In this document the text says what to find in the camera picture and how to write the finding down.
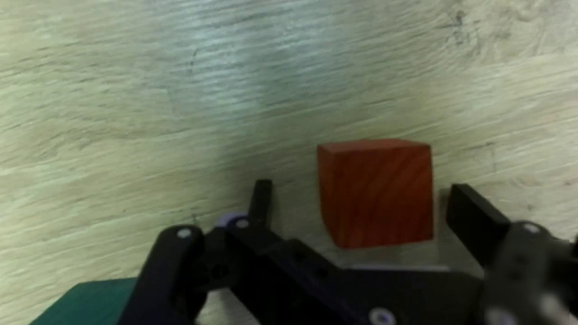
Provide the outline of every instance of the wood grain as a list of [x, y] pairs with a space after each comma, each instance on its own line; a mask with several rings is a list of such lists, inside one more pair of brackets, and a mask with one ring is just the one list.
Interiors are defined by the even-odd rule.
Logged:
[[433, 175], [428, 144], [381, 139], [318, 146], [321, 217], [343, 249], [430, 240]]
[[[341, 265], [475, 271], [435, 242], [341, 253], [316, 144], [433, 148], [515, 218], [578, 233], [574, 0], [0, 0], [0, 323], [137, 274], [171, 224], [208, 229], [276, 182], [274, 229]], [[213, 294], [200, 323], [249, 323]]]

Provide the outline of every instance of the wooden surface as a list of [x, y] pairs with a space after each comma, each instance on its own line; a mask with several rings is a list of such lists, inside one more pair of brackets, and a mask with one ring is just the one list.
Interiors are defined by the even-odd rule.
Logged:
[[318, 146], [320, 208], [343, 249], [424, 242], [433, 236], [428, 144], [399, 139]]
[[[435, 193], [470, 182], [513, 218], [578, 233], [574, 0], [0, 0], [0, 323], [70, 285], [137, 274], [155, 235], [244, 211], [350, 264], [475, 269], [437, 242], [338, 251], [318, 143], [433, 148]], [[249, 321], [213, 296], [200, 323]]]

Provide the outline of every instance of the red wooden block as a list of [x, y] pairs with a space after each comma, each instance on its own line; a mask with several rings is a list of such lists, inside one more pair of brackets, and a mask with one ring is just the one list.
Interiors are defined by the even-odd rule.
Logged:
[[428, 144], [385, 139], [318, 146], [325, 227], [339, 247], [374, 247], [433, 236]]

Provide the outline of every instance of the green object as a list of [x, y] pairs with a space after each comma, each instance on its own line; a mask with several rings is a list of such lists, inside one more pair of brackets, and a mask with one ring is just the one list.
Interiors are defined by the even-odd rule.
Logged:
[[117, 323], [135, 278], [85, 282], [74, 285], [32, 325], [114, 325]]

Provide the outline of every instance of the bolt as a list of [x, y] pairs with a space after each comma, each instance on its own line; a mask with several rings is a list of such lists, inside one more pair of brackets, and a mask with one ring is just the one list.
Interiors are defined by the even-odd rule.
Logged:
[[529, 231], [529, 233], [540, 233], [540, 227], [535, 226], [535, 224], [524, 224], [524, 229]]
[[191, 235], [193, 235], [193, 231], [188, 229], [188, 227], [182, 227], [182, 229], [177, 231], [179, 238], [190, 238]]
[[249, 227], [249, 220], [247, 218], [238, 218], [235, 222], [235, 226], [240, 227], [240, 229], [246, 229], [246, 227]]
[[383, 307], [376, 307], [368, 312], [368, 319], [372, 325], [395, 325], [395, 316]]
[[516, 319], [504, 309], [488, 309], [486, 318], [491, 325], [516, 325]]

